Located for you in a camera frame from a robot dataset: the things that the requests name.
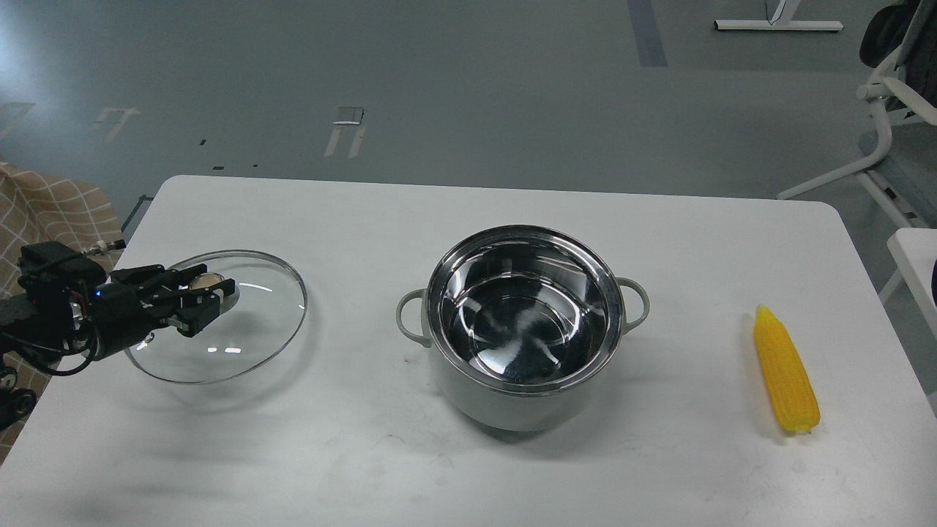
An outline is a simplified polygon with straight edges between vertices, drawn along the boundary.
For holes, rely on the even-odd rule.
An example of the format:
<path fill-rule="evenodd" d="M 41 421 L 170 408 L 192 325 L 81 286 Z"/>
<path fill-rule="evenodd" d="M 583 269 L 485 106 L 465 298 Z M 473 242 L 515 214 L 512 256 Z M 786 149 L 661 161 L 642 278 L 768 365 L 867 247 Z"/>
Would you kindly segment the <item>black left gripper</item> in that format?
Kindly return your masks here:
<path fill-rule="evenodd" d="M 96 348 L 89 354 L 91 360 L 113 356 L 167 326 L 188 338 L 200 334 L 236 304 L 234 279 L 198 277 L 204 273 L 207 266 L 139 266 L 111 272 L 111 282 L 94 290 L 89 305 L 96 335 Z M 157 317 L 144 307 L 134 289 L 183 286 L 187 289 L 160 297 Z"/>

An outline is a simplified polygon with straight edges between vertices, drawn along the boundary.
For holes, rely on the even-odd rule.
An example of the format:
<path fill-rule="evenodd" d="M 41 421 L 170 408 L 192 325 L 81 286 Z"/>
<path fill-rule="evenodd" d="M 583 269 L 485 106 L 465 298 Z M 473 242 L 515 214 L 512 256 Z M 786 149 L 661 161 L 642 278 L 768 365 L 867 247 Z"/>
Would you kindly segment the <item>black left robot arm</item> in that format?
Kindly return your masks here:
<path fill-rule="evenodd" d="M 23 246 L 21 293 L 2 300 L 2 353 L 46 375 L 70 376 L 161 328 L 194 337 L 237 301 L 235 282 L 204 264 L 108 272 L 96 261 L 124 247 L 121 239 L 87 250 L 56 241 Z"/>

